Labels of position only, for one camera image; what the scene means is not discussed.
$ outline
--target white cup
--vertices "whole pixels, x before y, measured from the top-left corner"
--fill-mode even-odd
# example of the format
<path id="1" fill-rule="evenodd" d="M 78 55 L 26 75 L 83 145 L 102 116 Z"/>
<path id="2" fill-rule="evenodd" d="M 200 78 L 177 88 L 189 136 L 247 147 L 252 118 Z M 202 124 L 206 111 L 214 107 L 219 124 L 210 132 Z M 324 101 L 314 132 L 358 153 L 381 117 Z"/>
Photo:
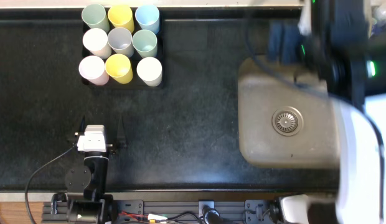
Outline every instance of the white cup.
<path id="1" fill-rule="evenodd" d="M 154 57 L 142 59 L 136 68 L 136 72 L 148 86 L 158 86 L 161 83 L 162 66 L 160 61 Z"/>
<path id="2" fill-rule="evenodd" d="M 133 55 L 132 34 L 125 28 L 114 28 L 108 33 L 108 45 L 118 54 L 123 54 L 127 57 Z"/>
<path id="3" fill-rule="evenodd" d="M 86 49 L 102 59 L 106 59 L 111 55 L 111 47 L 107 43 L 107 34 L 102 29 L 93 28 L 88 30 L 83 35 L 82 43 Z"/>
<path id="4" fill-rule="evenodd" d="M 132 44 L 142 58 L 157 56 L 157 37 L 150 30 L 137 31 L 132 38 Z"/>
<path id="5" fill-rule="evenodd" d="M 83 78 L 95 85 L 104 85 L 109 80 L 109 75 L 105 69 L 105 62 L 97 56 L 87 56 L 82 59 L 78 70 Z"/>
<path id="6" fill-rule="evenodd" d="M 99 4 L 91 4 L 85 7 L 81 13 L 81 17 L 84 23 L 90 28 L 99 28 L 105 32 L 110 30 L 106 10 Z"/>
<path id="7" fill-rule="evenodd" d="M 157 34 L 160 31 L 160 12 L 153 5 L 140 6 L 135 12 L 136 21 L 142 29 Z"/>

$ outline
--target black tray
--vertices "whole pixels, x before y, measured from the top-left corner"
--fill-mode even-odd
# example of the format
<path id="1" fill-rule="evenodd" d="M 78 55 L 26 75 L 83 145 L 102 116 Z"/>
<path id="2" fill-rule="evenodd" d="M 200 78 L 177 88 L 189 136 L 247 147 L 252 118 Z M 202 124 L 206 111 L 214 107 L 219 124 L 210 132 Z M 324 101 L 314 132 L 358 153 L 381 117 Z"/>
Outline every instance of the black tray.
<path id="1" fill-rule="evenodd" d="M 139 26 L 138 22 L 136 21 L 135 18 L 134 19 L 134 31 L 132 33 L 132 36 L 139 30 L 141 30 L 142 28 Z M 130 62 L 131 62 L 131 68 L 132 68 L 132 72 L 133 72 L 133 77 L 132 77 L 132 80 L 127 83 L 127 84 L 120 84 L 118 83 L 114 78 L 111 78 L 108 80 L 108 83 L 104 84 L 104 85 L 95 85 L 93 83 L 91 83 L 90 81 L 88 81 L 86 78 L 81 78 L 81 82 L 82 84 L 84 84 L 85 86 L 88 86 L 90 88 L 95 88 L 95 89 L 119 89 L 119 90 L 158 90 L 158 89 L 162 89 L 164 87 L 164 63 L 162 62 L 163 61 L 163 58 L 164 58 L 164 47 L 163 47 L 163 41 L 162 41 L 162 16 L 161 16 L 161 13 L 160 13 L 160 31 L 156 34 L 157 36 L 157 46 L 158 46 L 158 49 L 157 49 L 157 56 L 156 58 L 161 62 L 161 66 L 162 66 L 162 79 L 161 79 L 161 83 L 160 85 L 158 86 L 148 86 L 147 84 L 145 84 L 145 82 L 138 76 L 138 73 L 136 72 L 136 67 L 138 66 L 138 63 L 140 60 L 142 60 L 142 57 L 140 56 L 140 54 L 134 49 L 134 54 L 132 55 L 131 58 L 129 58 Z M 109 21 L 109 24 L 110 24 L 110 30 L 114 29 L 114 26 L 113 24 Z M 88 27 L 88 25 L 86 25 L 85 23 L 83 24 L 83 28 L 82 28 L 82 31 L 83 33 L 85 33 L 86 31 L 88 31 L 90 28 Z M 116 52 L 112 49 L 111 50 L 111 54 L 116 54 Z M 90 55 L 93 55 L 89 50 L 87 50 L 84 46 L 82 47 L 82 58 L 85 58 L 87 56 L 90 56 Z"/>

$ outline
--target yellow cup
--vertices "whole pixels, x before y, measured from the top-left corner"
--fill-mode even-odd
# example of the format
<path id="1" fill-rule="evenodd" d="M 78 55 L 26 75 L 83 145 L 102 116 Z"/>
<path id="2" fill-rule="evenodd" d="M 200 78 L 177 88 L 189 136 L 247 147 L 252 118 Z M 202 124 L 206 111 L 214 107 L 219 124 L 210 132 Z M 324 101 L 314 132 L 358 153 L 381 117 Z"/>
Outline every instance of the yellow cup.
<path id="1" fill-rule="evenodd" d="M 108 20 L 114 27 L 127 28 L 131 33 L 135 29 L 133 25 L 132 10 L 127 5 L 113 6 L 108 11 Z"/>
<path id="2" fill-rule="evenodd" d="M 106 61 L 106 72 L 121 84 L 127 84 L 132 80 L 131 62 L 123 54 L 114 54 Z"/>

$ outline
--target stainless steel sink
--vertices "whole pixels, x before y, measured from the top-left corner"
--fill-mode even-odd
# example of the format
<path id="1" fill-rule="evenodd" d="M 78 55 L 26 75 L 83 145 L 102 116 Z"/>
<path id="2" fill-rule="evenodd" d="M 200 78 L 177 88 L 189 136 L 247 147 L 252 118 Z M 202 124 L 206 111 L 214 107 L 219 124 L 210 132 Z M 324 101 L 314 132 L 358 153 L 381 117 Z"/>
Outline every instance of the stainless steel sink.
<path id="1" fill-rule="evenodd" d="M 267 63 L 291 81 L 326 92 L 326 84 L 298 66 Z M 332 102 L 286 86 L 251 59 L 238 73 L 240 151 L 251 164 L 271 168 L 333 168 L 339 140 Z"/>

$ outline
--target blue cup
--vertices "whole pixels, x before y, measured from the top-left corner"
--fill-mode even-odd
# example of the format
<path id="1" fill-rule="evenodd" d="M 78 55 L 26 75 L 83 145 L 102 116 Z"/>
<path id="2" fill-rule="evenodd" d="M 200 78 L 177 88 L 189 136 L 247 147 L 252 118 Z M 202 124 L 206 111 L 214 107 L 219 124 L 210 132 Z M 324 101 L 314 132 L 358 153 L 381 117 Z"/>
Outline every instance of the blue cup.
<path id="1" fill-rule="evenodd" d="M 157 34 L 160 31 L 160 12 L 153 5 L 139 7 L 135 12 L 136 21 L 142 29 Z"/>

